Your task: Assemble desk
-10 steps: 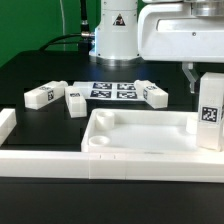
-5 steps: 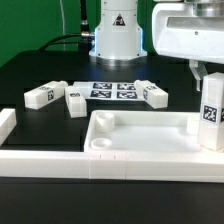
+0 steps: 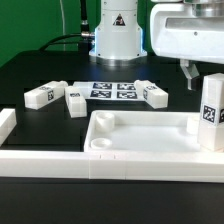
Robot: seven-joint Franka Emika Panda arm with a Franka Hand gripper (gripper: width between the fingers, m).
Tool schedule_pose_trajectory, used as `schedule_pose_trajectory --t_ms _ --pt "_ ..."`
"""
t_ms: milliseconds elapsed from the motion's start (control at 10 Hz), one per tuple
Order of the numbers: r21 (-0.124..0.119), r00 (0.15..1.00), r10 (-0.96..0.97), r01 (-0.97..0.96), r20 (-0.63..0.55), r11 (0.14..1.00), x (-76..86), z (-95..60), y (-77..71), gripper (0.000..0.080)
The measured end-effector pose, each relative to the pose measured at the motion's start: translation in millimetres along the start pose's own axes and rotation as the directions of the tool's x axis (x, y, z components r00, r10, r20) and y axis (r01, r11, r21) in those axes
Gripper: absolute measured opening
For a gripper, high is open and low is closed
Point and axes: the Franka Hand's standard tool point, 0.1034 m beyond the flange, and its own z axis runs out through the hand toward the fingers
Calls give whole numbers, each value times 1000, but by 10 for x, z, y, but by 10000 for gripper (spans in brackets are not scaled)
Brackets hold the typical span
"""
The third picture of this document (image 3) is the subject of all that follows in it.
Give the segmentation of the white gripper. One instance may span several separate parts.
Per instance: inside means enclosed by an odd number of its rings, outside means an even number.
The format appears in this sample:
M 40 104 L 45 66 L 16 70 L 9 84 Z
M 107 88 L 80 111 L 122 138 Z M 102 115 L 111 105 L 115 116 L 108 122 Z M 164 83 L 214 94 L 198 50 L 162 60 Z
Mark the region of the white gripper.
M 153 51 L 158 56 L 181 59 L 187 88 L 199 90 L 200 74 L 194 61 L 224 64 L 224 0 L 153 1 Z

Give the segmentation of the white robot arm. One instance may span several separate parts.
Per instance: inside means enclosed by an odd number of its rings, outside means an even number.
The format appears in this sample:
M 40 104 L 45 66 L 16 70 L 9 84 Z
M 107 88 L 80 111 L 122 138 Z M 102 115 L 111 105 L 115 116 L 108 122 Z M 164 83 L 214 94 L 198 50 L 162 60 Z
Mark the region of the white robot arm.
M 224 64 L 224 0 L 151 0 L 150 41 L 158 56 L 177 58 L 188 81 L 197 61 Z M 147 56 L 137 22 L 138 0 L 101 0 L 90 59 L 126 66 Z

